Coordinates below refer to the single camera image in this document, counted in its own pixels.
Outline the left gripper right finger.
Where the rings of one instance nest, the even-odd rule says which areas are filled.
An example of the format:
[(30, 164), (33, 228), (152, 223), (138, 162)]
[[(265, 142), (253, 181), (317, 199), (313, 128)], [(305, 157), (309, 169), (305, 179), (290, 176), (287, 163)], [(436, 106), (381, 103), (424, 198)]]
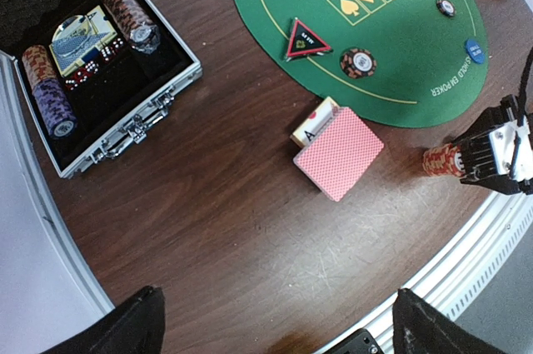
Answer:
[(410, 289), (398, 290), (392, 316), (395, 354), (503, 353), (466, 332)]

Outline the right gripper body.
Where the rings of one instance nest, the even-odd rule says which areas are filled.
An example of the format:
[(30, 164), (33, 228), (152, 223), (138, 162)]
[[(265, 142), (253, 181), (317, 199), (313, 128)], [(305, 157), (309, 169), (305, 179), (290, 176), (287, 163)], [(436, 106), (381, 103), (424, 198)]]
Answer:
[(520, 110), (517, 96), (503, 97), (452, 141), (461, 155), (460, 183), (505, 195), (532, 193), (531, 127)]

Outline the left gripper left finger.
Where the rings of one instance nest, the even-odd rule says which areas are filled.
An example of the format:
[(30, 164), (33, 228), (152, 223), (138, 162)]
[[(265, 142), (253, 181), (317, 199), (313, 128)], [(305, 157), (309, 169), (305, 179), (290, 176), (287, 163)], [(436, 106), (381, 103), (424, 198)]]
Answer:
[(101, 320), (48, 353), (160, 353), (166, 330), (165, 297), (145, 286)]

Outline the orange chip stack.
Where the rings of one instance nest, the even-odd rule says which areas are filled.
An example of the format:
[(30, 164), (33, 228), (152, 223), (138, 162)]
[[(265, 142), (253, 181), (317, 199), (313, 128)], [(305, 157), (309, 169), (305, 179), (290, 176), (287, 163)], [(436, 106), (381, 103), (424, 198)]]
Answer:
[(458, 146), (447, 143), (441, 147), (426, 150), (422, 157), (422, 168), (430, 177), (464, 177), (465, 166)]

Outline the blue small blind button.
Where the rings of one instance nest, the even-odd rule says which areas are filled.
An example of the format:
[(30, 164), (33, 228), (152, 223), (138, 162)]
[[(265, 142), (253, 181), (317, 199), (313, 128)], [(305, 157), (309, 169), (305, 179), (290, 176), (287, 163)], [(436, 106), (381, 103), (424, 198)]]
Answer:
[(478, 65), (486, 63), (485, 51), (474, 38), (467, 38), (464, 43), (464, 48), (472, 62)]

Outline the red-backed card deck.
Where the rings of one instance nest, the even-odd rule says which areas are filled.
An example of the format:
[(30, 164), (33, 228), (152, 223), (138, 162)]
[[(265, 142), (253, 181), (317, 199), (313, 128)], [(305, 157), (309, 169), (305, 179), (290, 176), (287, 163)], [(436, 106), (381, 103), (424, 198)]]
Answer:
[(339, 202), (383, 148), (383, 141), (349, 107), (341, 107), (293, 162), (330, 200)]

